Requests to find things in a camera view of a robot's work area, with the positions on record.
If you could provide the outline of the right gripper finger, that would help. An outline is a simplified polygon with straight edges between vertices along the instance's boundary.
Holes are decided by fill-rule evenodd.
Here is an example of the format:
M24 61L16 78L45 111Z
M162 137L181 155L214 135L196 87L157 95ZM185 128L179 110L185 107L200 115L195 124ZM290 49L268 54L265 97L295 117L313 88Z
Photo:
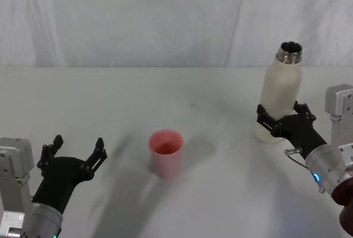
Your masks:
M257 106L256 112L258 114L257 123L267 129L272 136L277 136L279 130L278 121L272 118L261 104Z
M316 120L315 115L311 113L306 103L300 104L298 101L295 101L293 109L301 118L308 121L311 125Z

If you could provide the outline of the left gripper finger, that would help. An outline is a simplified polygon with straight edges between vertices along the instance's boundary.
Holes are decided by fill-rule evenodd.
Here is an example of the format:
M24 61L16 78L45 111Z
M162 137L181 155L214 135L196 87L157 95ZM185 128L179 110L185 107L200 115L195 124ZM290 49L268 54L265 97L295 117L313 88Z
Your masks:
M44 170L48 166L49 160L54 158L58 150L63 145L63 138L61 135L57 135L53 142L49 145L44 144L42 146L41 157L37 163L37 167Z
M81 165L84 177L94 177L94 173L107 158L103 138L98 138L89 158Z

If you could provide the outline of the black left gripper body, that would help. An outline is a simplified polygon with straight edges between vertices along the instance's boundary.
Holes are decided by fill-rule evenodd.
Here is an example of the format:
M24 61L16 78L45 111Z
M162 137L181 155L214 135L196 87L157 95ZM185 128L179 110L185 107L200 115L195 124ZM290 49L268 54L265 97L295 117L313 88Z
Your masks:
M94 169L86 161L73 157L40 160L37 167L43 179L32 202L48 205L61 214L75 187L94 177Z

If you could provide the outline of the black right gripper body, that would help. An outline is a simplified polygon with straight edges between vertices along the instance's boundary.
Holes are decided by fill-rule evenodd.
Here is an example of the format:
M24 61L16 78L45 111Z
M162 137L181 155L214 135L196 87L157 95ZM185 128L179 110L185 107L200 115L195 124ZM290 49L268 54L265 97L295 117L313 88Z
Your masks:
M294 148L300 148L301 157L306 159L312 151L327 145L327 142L313 127L315 120L315 115L289 115L274 122L271 134L274 137L287 139Z

